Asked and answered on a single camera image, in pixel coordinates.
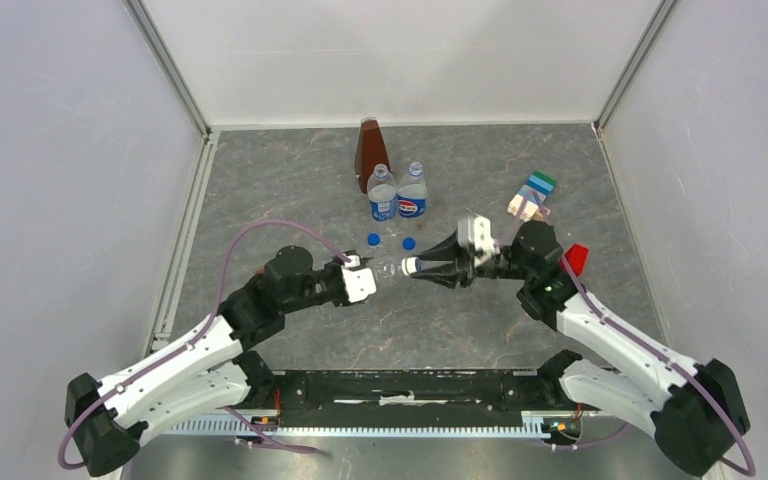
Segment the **white blue Pocari cap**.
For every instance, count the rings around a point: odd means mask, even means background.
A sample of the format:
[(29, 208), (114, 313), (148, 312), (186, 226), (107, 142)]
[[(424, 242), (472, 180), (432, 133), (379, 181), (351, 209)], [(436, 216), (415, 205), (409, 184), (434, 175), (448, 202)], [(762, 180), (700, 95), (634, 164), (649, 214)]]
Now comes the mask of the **white blue Pocari cap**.
[(418, 257), (406, 257), (401, 261), (401, 269), (405, 276), (412, 275), (421, 271), (421, 260)]

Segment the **blue bottle cap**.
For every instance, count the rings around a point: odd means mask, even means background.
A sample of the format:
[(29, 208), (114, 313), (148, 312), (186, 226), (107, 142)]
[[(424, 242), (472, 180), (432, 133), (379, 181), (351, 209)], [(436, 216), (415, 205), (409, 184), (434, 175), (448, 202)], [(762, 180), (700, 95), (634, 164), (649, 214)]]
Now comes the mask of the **blue bottle cap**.
[(381, 244), (381, 237), (378, 233), (370, 232), (367, 236), (367, 243), (371, 247), (376, 247)]
[(402, 247), (406, 251), (412, 251), (416, 248), (416, 240), (412, 237), (405, 237), (402, 241)]

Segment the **clear unlabelled plastic bottle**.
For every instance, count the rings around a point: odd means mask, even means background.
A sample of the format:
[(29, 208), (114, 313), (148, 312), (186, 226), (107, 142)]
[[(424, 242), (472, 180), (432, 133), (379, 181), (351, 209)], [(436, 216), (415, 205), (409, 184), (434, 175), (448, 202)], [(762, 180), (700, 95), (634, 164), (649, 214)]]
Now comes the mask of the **clear unlabelled plastic bottle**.
[(398, 258), (373, 259), (370, 268), (377, 281), (390, 281), (404, 275), (401, 260)]

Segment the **Pepsi bottle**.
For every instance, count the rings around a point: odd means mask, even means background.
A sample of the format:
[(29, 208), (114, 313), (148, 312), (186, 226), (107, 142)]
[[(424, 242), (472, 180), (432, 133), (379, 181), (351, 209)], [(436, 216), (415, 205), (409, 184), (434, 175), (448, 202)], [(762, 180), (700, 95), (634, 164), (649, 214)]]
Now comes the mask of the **Pepsi bottle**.
[(379, 163), (373, 168), (367, 180), (367, 196), (375, 221), (384, 222), (396, 215), (397, 187), (387, 165)]
[(428, 189), (424, 173), (423, 164), (413, 161), (398, 182), (398, 213), (402, 218), (417, 218), (426, 211)]

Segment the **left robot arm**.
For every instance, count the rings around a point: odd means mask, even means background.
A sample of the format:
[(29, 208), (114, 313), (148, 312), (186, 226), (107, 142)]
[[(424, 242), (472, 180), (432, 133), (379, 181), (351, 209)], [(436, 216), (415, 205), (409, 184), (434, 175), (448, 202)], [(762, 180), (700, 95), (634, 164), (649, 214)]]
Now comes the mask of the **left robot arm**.
[(84, 373), (67, 386), (68, 443), (92, 477), (128, 463), (166, 430), (206, 412), (274, 397), (275, 377), (254, 346), (285, 327), (289, 313), (325, 303), (350, 306), (375, 293), (375, 275), (350, 251), (313, 267), (309, 251), (279, 250), (215, 315), (135, 365), (97, 380)]

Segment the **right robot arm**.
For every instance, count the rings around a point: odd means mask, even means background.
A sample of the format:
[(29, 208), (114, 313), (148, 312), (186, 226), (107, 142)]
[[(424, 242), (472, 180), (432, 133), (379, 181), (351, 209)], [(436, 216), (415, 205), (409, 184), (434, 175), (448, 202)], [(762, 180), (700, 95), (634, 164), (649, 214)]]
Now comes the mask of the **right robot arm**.
[(744, 440), (750, 422), (734, 372), (712, 359), (702, 364), (622, 320), (581, 283), (553, 226), (523, 223), (499, 245), (482, 216), (459, 221), (438, 245), (402, 260), (403, 273), (447, 288), (477, 278), (517, 280), (516, 297), (533, 320), (595, 352), (610, 373), (564, 351), (547, 361), (537, 382), (551, 408), (570, 401), (595, 407), (654, 439), (660, 451), (689, 475), (716, 463), (751, 477), (757, 467)]

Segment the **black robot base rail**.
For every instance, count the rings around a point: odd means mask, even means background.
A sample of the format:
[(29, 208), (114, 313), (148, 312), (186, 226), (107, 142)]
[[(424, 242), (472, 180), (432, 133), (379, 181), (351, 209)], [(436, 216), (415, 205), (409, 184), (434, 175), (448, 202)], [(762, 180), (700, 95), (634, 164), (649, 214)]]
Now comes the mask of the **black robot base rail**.
[(248, 352), (252, 384), (235, 403), (269, 433), (314, 436), (546, 437), (571, 443), (590, 406), (554, 379), (563, 351), (537, 370), (284, 370)]

